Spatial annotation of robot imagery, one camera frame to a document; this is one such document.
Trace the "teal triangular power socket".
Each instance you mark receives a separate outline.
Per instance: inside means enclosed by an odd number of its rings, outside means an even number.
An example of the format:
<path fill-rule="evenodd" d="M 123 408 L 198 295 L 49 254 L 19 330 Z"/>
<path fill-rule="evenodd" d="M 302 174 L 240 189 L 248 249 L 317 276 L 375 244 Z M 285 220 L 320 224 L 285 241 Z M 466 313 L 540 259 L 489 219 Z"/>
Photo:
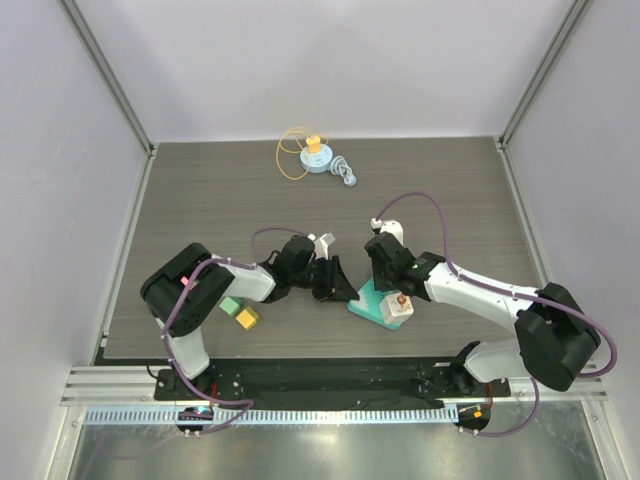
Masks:
<path fill-rule="evenodd" d="M 380 304 L 388 295 L 388 292 L 376 290 L 373 278 L 370 278 L 358 290 L 358 295 L 358 300 L 347 302 L 347 310 L 349 312 L 392 331 L 400 328 L 401 323 L 388 324 L 384 321 Z"/>

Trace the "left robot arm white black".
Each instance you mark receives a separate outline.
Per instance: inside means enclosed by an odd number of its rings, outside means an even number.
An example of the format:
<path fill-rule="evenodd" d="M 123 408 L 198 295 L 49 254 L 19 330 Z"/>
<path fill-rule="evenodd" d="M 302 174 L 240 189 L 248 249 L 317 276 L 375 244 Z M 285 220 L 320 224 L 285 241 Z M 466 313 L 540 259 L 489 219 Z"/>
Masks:
<path fill-rule="evenodd" d="M 357 300 L 339 257 L 329 254 L 333 241 L 331 234 L 295 234 L 266 260 L 253 264 L 215 255 L 194 242 L 152 274 L 140 296 L 161 328 L 173 368 L 180 372 L 179 390 L 193 400 L 211 390 L 211 361 L 201 325 L 224 298 L 271 304 L 297 288 L 309 290 L 320 302 Z"/>

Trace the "green cube plug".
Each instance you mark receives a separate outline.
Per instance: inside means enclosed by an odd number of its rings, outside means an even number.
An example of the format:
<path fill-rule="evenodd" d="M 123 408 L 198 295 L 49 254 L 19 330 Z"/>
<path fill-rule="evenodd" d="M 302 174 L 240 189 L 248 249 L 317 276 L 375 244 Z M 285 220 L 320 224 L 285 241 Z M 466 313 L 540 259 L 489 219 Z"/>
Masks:
<path fill-rule="evenodd" d="M 225 297 L 219 303 L 219 308 L 224 313 L 233 318 L 235 318 L 236 315 L 241 311 L 242 306 L 242 301 L 235 297 Z"/>

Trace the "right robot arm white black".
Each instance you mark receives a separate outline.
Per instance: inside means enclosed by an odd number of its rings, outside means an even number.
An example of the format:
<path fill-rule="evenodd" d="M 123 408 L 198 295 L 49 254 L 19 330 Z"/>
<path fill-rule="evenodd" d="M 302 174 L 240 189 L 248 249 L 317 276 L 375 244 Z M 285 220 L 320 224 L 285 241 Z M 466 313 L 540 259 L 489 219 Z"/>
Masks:
<path fill-rule="evenodd" d="M 535 289 L 495 281 L 449 264 L 440 255 L 414 256 L 388 232 L 374 235 L 364 249 L 377 290 L 458 307 L 514 335 L 512 340 L 471 343 L 460 352 L 450 375 L 462 395 L 520 375 L 564 392 L 601 344 L 574 298 L 558 284 Z"/>

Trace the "yellow cube plug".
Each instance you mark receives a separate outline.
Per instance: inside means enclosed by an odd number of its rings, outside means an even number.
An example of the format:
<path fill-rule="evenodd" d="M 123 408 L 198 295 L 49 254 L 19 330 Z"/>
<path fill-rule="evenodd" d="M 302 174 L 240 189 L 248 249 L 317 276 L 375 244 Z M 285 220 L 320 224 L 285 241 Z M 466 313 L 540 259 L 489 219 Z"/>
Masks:
<path fill-rule="evenodd" d="M 236 315 L 235 319 L 244 330 L 249 331 L 258 324 L 260 315 L 252 307 L 247 306 Z"/>

